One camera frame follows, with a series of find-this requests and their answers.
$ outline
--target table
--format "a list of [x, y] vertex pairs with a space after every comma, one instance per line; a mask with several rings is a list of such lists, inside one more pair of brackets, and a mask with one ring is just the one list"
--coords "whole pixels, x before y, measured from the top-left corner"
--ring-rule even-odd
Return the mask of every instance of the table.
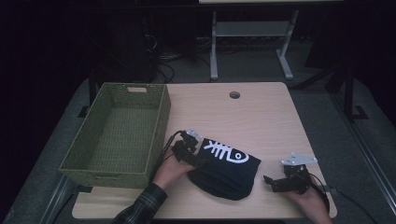
[[[282, 194], [273, 193], [262, 176], [284, 178], [280, 161], [291, 152], [314, 157], [289, 91], [283, 83], [168, 84], [172, 102], [165, 138], [178, 130], [194, 129], [262, 160], [251, 194], [240, 201], [214, 197], [182, 176], [168, 191], [155, 218], [293, 218], [304, 215]], [[230, 97], [237, 91], [238, 99]], [[317, 163], [310, 173], [325, 184]], [[75, 218], [113, 218], [131, 205], [142, 189], [94, 187], [80, 193]], [[330, 216], [336, 216], [332, 197]]]

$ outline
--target person's hand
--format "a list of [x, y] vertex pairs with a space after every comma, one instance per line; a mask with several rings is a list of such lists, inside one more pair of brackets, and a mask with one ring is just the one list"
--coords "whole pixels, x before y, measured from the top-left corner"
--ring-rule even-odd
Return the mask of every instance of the person's hand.
[[284, 194], [298, 204], [304, 214], [316, 224], [331, 224], [332, 219], [327, 213], [326, 205], [322, 201], [320, 195], [311, 187], [304, 194], [295, 192], [284, 192]]
[[178, 162], [173, 154], [172, 148], [169, 147], [163, 156], [163, 164], [154, 176], [153, 183], [162, 189], [166, 189], [176, 182], [182, 175], [195, 169], [192, 165], [185, 162]]

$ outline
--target basket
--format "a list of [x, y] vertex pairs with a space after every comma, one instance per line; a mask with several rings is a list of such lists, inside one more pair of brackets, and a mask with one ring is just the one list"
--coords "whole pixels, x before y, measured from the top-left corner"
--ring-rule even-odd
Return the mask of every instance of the basket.
[[83, 186], [145, 188], [170, 107], [166, 85], [104, 83], [60, 171]]

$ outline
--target plaid sleeve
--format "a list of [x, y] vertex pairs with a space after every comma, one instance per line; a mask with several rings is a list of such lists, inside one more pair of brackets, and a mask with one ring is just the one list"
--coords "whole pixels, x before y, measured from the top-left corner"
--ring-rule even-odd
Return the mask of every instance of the plaid sleeve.
[[150, 223], [160, 206], [165, 202], [165, 191], [151, 183], [137, 197], [134, 204], [122, 210], [111, 222], [112, 224]]

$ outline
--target white fish graphic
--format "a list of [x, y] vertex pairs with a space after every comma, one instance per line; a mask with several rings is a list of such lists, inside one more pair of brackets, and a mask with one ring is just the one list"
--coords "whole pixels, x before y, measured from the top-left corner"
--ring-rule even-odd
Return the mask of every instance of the white fish graphic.
[[209, 140], [209, 145], [204, 146], [204, 149], [209, 149], [212, 148], [212, 151], [210, 153], [215, 153], [215, 157], [219, 158], [220, 160], [222, 160], [222, 158], [224, 157], [224, 154], [227, 153], [227, 161], [233, 162], [233, 163], [243, 163], [248, 161], [248, 154], [241, 152], [239, 150], [236, 150], [234, 148], [231, 147], [227, 147], [219, 142], [215, 142], [213, 144], [213, 142], [211, 140]]

